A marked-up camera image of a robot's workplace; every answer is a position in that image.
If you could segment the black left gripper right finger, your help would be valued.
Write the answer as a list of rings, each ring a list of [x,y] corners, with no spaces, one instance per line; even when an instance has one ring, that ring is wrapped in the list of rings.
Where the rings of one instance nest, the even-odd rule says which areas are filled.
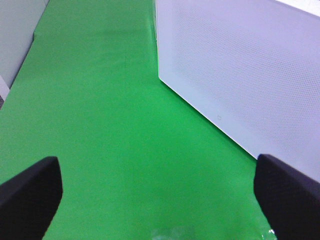
[[[260,154],[253,192],[277,239],[320,238],[319,182],[270,154]]]

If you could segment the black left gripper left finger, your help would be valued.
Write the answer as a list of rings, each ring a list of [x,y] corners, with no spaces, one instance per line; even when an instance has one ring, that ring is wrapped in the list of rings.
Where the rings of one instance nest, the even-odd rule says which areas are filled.
[[[59,160],[47,156],[0,185],[0,238],[41,240],[63,197]]]

